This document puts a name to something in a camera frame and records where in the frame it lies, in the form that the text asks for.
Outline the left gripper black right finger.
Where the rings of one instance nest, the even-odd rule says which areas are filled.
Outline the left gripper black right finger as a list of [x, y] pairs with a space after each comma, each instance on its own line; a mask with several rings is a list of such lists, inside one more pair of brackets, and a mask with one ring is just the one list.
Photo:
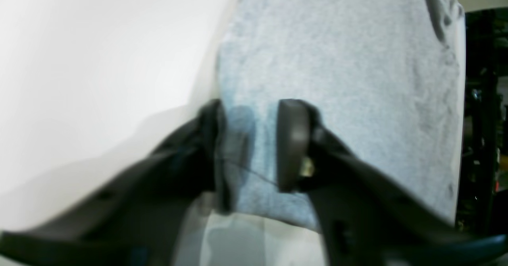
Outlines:
[[454, 230], [357, 158], [305, 101], [278, 102], [277, 183], [307, 194], [332, 266], [481, 266], [507, 253], [506, 235]]

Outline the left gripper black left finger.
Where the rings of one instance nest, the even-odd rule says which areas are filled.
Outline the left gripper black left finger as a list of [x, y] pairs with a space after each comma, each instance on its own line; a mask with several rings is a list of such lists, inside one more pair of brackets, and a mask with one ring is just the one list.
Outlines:
[[225, 114], [209, 101], [138, 161], [41, 226], [1, 235], [1, 255], [28, 266], [167, 266], [187, 209], [203, 192], [228, 206], [215, 161]]

